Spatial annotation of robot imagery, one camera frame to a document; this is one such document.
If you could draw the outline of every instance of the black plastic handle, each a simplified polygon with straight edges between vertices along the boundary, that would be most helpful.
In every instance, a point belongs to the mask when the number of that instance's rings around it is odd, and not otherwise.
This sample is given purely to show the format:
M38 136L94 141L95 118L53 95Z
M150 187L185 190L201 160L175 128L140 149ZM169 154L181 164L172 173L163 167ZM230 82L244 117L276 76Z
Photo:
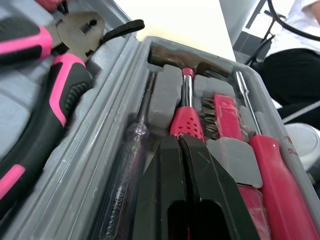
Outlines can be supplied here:
M24 131L0 161L0 219L40 176L81 96L92 87L85 64L77 56L55 58Z
M43 26L22 17L5 18L0 21L0 66L46 58L52 42Z

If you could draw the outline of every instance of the pink pliers handle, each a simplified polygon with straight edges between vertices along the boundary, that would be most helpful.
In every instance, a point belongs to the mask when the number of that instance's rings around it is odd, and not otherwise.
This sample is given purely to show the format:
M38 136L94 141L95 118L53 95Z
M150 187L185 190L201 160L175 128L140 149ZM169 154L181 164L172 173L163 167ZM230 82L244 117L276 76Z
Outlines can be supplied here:
M0 66L50 56L53 39L43 27L22 17L0 21Z

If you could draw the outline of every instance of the black pants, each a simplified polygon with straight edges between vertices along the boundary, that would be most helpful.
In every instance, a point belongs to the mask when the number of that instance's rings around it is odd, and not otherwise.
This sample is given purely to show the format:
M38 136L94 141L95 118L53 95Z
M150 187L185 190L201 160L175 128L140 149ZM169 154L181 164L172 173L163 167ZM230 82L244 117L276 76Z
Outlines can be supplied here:
M267 57L260 75L270 96L283 107L281 118L320 100L320 55L299 48ZM305 123L320 130L320 107L297 117L291 123Z

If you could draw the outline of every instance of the hammer head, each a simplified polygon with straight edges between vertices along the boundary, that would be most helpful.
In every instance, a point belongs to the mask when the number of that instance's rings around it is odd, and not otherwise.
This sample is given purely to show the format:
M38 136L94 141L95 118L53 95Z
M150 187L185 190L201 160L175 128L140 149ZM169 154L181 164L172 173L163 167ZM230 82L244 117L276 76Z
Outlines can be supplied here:
M191 52L176 51L170 52L167 48L160 45L152 45L148 62L153 65L163 67L172 65L180 69L192 68L195 74L205 75L205 71L214 71L224 77L229 76L229 71L218 64L209 61Z

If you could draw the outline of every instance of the person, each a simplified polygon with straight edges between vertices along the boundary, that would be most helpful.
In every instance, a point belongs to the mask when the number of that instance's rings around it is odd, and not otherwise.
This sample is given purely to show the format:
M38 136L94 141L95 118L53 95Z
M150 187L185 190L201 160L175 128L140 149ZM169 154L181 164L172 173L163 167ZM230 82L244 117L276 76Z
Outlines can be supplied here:
M285 21L320 36L320 0L295 0ZM270 96L282 105L281 118L320 100L320 41L286 29L278 33L260 69ZM320 107L292 120L320 130Z

